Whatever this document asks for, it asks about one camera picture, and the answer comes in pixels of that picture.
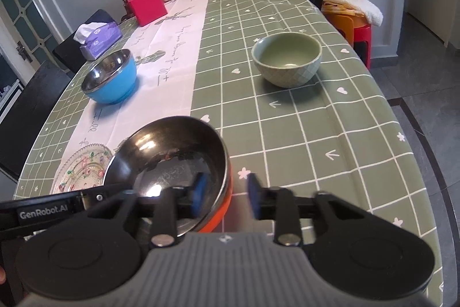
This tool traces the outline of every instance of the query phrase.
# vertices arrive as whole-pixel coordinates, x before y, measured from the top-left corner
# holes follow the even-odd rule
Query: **bowl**
[[[104,184],[130,183],[140,196],[157,197],[166,187],[191,185],[199,172],[210,175],[202,211],[196,219],[178,221],[181,236],[190,230],[212,231],[230,203],[229,155],[210,125],[189,116],[145,125],[121,144]]]
[[[126,99],[136,86],[136,62],[130,50],[118,50],[99,58],[81,83],[92,100],[114,104]]]
[[[262,77],[273,85],[290,89],[305,85],[315,75],[323,49],[307,34],[281,32],[262,38],[251,54]]]

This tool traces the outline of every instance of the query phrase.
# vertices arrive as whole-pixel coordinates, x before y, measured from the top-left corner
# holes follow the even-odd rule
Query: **green checkered tablecloth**
[[[121,24],[121,48],[136,29]],[[281,89],[265,81],[250,49],[268,34],[291,30],[323,46],[317,75],[305,86]],[[41,130],[15,198],[49,194],[60,155],[88,99],[73,78]],[[196,67],[191,116],[209,120],[231,155],[234,191],[217,230],[272,232],[252,219],[245,176],[311,196],[329,191],[423,237],[436,256],[427,289],[442,303],[438,235],[419,168],[385,97],[344,38],[308,0],[209,0]],[[308,220],[304,238],[313,241]]]

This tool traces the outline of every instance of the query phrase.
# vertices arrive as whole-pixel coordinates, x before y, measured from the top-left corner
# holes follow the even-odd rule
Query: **dining table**
[[[50,194],[65,160],[101,130],[115,152],[142,125],[190,115],[215,128],[231,161],[232,198],[215,231],[273,235],[271,221],[252,217],[249,173],[298,196],[327,191],[431,246],[436,261],[426,295],[440,306],[438,235],[412,149],[369,70],[321,11],[309,0],[175,0],[166,8],[147,26],[136,18],[121,23],[123,37],[104,54],[142,45],[137,92],[126,103],[97,107],[81,91],[86,63],[43,125],[14,199]],[[257,41],[283,31],[308,34],[323,50],[316,75],[293,89],[270,84],[251,58]],[[306,243],[314,241],[310,220],[302,220],[302,231]]]

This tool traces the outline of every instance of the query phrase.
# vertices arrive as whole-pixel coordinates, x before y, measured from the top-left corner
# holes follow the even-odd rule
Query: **finger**
[[[5,270],[0,267],[0,285],[4,284],[6,281],[6,273]]]

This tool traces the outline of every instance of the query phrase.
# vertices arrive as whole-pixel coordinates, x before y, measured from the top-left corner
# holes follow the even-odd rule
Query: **white fleece blanket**
[[[343,4],[347,8],[361,11],[368,23],[380,26],[383,21],[383,14],[380,9],[368,0],[324,0],[324,2]]]

